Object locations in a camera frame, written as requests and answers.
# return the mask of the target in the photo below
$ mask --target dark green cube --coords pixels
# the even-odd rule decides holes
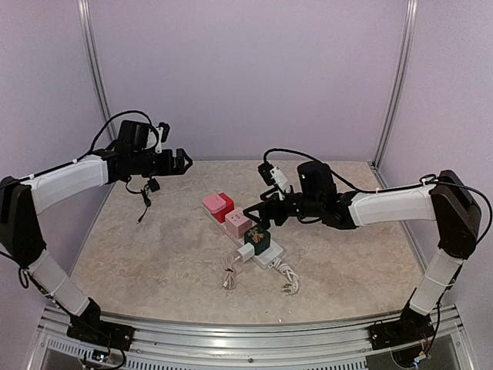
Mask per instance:
[[[259,225],[245,231],[245,244],[250,243],[255,248],[255,255],[262,254],[266,249],[270,247],[270,232],[264,230]]]

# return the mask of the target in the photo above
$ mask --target vent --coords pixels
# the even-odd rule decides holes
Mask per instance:
[[[73,343],[68,338],[57,338],[48,335],[48,348],[53,351],[61,352],[71,357],[91,358],[92,350],[94,348],[89,347],[85,343]],[[187,365],[177,365],[165,361],[148,360],[146,358],[135,357],[135,355],[130,352],[127,354],[127,361],[125,367],[131,370],[224,370],[225,367],[214,367],[214,366],[194,366],[193,368]],[[251,370],[247,367],[237,367],[235,369]],[[351,360],[341,361],[341,362],[328,362],[325,364],[319,364],[310,367],[299,367],[299,366],[284,366],[280,367],[265,367],[265,370],[368,370],[367,362],[365,358],[354,358]]]

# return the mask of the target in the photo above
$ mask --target purple wall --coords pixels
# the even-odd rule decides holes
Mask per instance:
[[[398,185],[450,168],[493,200],[492,148],[493,3],[421,2],[403,96],[381,169],[384,178]],[[430,260],[438,242],[436,227],[416,223],[412,231]],[[449,293],[483,369],[491,368],[493,356],[492,261],[490,234]]]
[[[407,2],[91,2],[114,111],[172,125],[197,159],[272,146],[371,160],[397,68]]]
[[[0,35],[0,177],[24,176],[83,153],[102,116],[76,1],[2,1]],[[106,191],[80,194],[40,217],[49,250],[66,270]],[[33,287],[22,289],[11,261],[0,258],[0,271],[0,368],[16,370],[45,300]]]

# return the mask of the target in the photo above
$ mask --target beige tabletop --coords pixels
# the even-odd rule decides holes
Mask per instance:
[[[298,161],[273,161],[299,190]],[[335,230],[289,219],[271,227],[300,291],[282,292],[284,277],[253,261],[237,268],[236,287],[222,287],[221,255],[235,244],[205,215],[202,199],[228,194],[238,207],[267,187],[259,161],[203,161],[184,176],[159,178],[143,221],[143,199],[118,183],[109,195],[72,277],[103,311],[141,318],[262,324],[327,321],[402,309],[421,274],[398,223]],[[330,163],[359,187],[375,188],[366,163]],[[130,183],[134,190],[144,184]],[[347,188],[338,184],[339,191]]]

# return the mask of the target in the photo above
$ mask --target white power strip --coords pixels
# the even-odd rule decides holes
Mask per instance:
[[[202,207],[208,218],[211,219],[212,222],[222,231],[224,232],[230,239],[231,241],[236,244],[238,248],[241,248],[245,243],[241,239],[236,239],[227,229],[226,227],[221,224],[214,216],[203,206]],[[263,270],[268,268],[273,261],[280,257],[284,253],[284,249],[276,243],[272,238],[270,238],[270,246],[262,253],[259,254],[258,256],[253,256],[252,260],[255,261],[256,264],[260,266]]]

